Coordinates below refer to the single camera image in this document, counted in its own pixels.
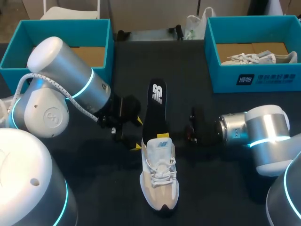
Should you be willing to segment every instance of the blue cardboard box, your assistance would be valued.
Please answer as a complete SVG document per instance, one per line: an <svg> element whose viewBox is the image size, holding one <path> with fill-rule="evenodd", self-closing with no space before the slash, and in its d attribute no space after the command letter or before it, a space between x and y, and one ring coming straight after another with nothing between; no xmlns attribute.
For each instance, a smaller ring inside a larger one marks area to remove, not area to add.
<svg viewBox="0 0 301 226"><path fill-rule="evenodd" d="M92 68L104 81L111 83L114 41L109 19L22 20L0 63L0 73L12 93L20 78L30 73L26 66L33 48L51 36L61 38L70 47L105 47L103 66Z"/></svg>
<svg viewBox="0 0 301 226"><path fill-rule="evenodd" d="M301 23L296 16L210 17L205 55L214 93L300 91L300 37ZM297 52L298 63L221 65L217 44L261 42L284 43L288 52Z"/></svg>

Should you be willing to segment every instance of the shoe sole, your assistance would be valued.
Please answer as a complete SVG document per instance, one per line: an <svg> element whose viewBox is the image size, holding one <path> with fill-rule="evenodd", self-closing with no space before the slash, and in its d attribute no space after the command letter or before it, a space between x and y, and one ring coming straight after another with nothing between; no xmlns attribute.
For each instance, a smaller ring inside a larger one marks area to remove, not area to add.
<svg viewBox="0 0 301 226"><path fill-rule="evenodd" d="M151 202L148 200L148 198L147 198L147 196L145 195L145 191L144 191L144 188L143 188L143 172L140 174L140 187L141 187L141 190L142 190L142 192L143 192L143 195L144 195L144 197L145 197L145 199L146 199L146 201L147 201L147 203L149 204L149 206L150 207L152 207L155 211L161 211L161 210L157 210L156 208L154 208L153 207L153 205L151 204ZM177 197L176 197L176 204L178 203L178 199L179 199L179 194L180 194L180 188L179 188L179 182L178 182L178 180L177 180L177 191L178 191L178 195L177 195Z"/></svg>

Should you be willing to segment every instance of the white cable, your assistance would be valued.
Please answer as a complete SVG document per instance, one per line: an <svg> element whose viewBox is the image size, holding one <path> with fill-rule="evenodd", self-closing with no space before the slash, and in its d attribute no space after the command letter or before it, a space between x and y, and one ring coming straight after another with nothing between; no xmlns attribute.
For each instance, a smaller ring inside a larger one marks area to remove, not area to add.
<svg viewBox="0 0 301 226"><path fill-rule="evenodd" d="M24 75L19 83L18 83L18 86L17 86L17 89L16 89L16 92L14 94L14 97L13 97L13 100L8 108L8 113L12 110L12 107L15 105L16 101L18 100L19 96L20 96L20 93L21 93L21 89L22 89L22 86L24 84L24 82L26 81L26 79L30 79L30 78L38 78L38 79L42 79L44 81L47 81L49 82L51 85L53 85L55 88L57 88L58 90L61 91L61 93L67 97L70 102L80 111L82 112L83 114L85 114L86 116L88 116L89 118L93 119L95 122L98 121L98 118L95 117L94 115L92 115L91 113L89 113L88 111L86 111L83 107L81 107L74 99L73 97L70 95L70 93L68 93L67 90L65 90L60 84L58 84L57 82L55 82L54 80L46 77L45 75L41 75L41 74L37 74L37 73L29 73L29 74L26 74ZM0 124L3 123L3 121L5 120L4 117L2 117L0 119Z"/></svg>
<svg viewBox="0 0 301 226"><path fill-rule="evenodd" d="M0 128L5 127L8 128L8 120L5 120L8 118L8 110L6 109L6 106L3 102L3 100L0 99L0 116L1 119L4 119L3 121L0 121Z"/></svg>

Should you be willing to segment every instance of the white plastic bag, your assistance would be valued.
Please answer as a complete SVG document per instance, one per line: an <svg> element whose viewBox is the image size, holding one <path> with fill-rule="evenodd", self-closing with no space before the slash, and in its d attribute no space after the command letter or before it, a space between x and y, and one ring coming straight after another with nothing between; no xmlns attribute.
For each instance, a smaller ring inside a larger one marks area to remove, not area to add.
<svg viewBox="0 0 301 226"><path fill-rule="evenodd" d="M213 8L207 7L202 15L202 18L197 16L188 16L185 27L185 40L204 39L206 24L208 17L216 16Z"/></svg>

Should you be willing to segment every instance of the black insole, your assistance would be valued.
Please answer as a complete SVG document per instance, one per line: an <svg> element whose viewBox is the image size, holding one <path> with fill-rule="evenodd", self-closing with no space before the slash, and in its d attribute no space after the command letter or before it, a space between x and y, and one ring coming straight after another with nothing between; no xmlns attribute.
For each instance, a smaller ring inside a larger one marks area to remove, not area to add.
<svg viewBox="0 0 301 226"><path fill-rule="evenodd" d="M147 93L147 109L143 123L143 142L157 138L157 134L168 133L165 119L167 87L162 79L152 79Z"/></svg>

